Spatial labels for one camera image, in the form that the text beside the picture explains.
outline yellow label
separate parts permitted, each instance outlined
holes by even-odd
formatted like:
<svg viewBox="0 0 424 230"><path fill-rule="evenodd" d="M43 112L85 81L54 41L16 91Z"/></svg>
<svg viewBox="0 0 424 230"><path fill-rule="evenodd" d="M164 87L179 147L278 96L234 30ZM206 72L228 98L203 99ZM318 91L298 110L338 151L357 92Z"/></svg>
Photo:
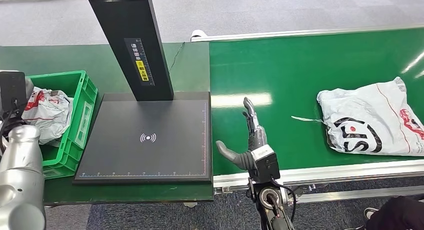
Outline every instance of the yellow label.
<svg viewBox="0 0 424 230"><path fill-rule="evenodd" d="M147 72L146 72L143 61L135 61L135 64L137 65L138 72L140 73L140 76L141 76L141 80L149 81L149 77L147 76Z"/></svg>

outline gray carpet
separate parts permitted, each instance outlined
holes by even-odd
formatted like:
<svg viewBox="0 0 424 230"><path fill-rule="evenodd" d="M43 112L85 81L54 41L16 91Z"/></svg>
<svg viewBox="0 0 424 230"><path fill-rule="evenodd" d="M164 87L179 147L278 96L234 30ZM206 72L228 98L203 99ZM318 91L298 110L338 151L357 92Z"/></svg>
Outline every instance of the gray carpet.
<svg viewBox="0 0 424 230"><path fill-rule="evenodd" d="M365 223L367 207L380 208L388 198L357 199L299 204L294 220L296 229L341 230ZM292 209L286 212L291 216ZM188 208L182 203L93 205L89 230L112 229L259 229L255 205L244 191L216 195L214 202Z"/></svg>
<svg viewBox="0 0 424 230"><path fill-rule="evenodd" d="M153 0L164 42L424 23L424 0ZM0 1L0 45L107 44L87 0Z"/></svg>
<svg viewBox="0 0 424 230"><path fill-rule="evenodd" d="M424 23L424 0L153 0L164 42L209 35L341 29ZM107 44L87 0L0 1L0 45ZM421 178L337 183L324 190L421 185ZM385 199L299 205L298 229L344 229L363 224L365 207ZM46 209L51 229L258 229L244 192L217 195L195 208L180 204L106 204Z"/></svg>

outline robotic thumb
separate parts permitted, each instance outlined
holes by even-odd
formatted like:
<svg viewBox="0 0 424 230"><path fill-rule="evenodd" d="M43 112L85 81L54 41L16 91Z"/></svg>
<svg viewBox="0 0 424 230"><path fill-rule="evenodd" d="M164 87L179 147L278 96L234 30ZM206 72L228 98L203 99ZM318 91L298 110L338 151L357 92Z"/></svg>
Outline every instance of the robotic thumb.
<svg viewBox="0 0 424 230"><path fill-rule="evenodd" d="M228 149L222 141L216 141L216 146L219 153L230 162L234 163L234 165L236 165L238 168L242 170L251 170L255 167L255 161L253 160L250 151L241 154L235 153L234 151Z"/></svg>

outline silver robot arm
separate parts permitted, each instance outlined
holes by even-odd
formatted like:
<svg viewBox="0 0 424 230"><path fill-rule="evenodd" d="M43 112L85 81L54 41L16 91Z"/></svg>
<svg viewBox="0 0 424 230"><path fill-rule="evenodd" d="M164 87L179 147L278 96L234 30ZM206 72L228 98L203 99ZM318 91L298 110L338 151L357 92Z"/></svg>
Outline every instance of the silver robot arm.
<svg viewBox="0 0 424 230"><path fill-rule="evenodd" d="M21 119L33 87L22 72L0 71L0 230L46 228L40 130Z"/></svg>
<svg viewBox="0 0 424 230"><path fill-rule="evenodd" d="M23 125L13 128L8 136L0 162L0 230L45 229L40 130Z"/></svg>

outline plastic bag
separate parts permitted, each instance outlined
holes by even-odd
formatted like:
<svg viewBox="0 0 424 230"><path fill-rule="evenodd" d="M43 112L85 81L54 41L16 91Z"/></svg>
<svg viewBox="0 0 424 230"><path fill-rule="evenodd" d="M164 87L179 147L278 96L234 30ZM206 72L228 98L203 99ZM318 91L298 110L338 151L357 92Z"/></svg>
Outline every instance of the plastic bag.
<svg viewBox="0 0 424 230"><path fill-rule="evenodd" d="M356 90L321 91L330 147L338 152L424 156L424 126L400 77Z"/></svg>
<svg viewBox="0 0 424 230"><path fill-rule="evenodd" d="M72 99L63 91L34 87L22 119L40 129L39 143L62 137L71 123Z"/></svg>

